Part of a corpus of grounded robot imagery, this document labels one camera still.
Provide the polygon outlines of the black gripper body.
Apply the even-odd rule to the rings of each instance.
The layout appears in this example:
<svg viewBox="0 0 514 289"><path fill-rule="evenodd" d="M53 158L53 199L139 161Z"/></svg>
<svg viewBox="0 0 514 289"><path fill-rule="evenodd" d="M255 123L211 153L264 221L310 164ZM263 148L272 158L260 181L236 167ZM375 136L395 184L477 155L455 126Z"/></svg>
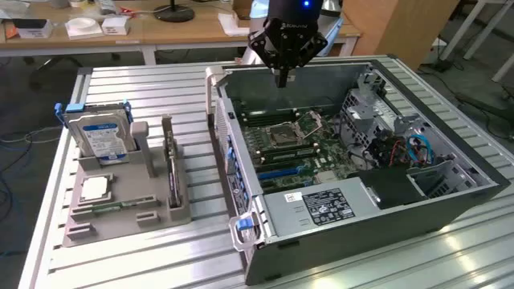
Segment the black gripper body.
<svg viewBox="0 0 514 289"><path fill-rule="evenodd" d="M318 19L322 4L322 1L270 1L267 20L280 21L279 46L275 46L280 52L283 34L319 32Z"/></svg>

